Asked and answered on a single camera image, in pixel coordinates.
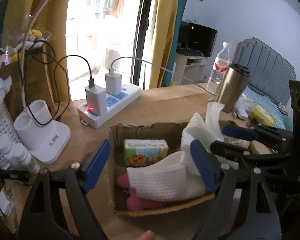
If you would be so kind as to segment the person's left hand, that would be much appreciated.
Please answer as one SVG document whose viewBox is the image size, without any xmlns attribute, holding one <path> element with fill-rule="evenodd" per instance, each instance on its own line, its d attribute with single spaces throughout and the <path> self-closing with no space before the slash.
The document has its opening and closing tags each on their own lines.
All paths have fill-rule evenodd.
<svg viewBox="0 0 300 240">
<path fill-rule="evenodd" d="M 155 240 L 155 233 L 151 230 L 147 230 L 135 240 Z"/>
</svg>

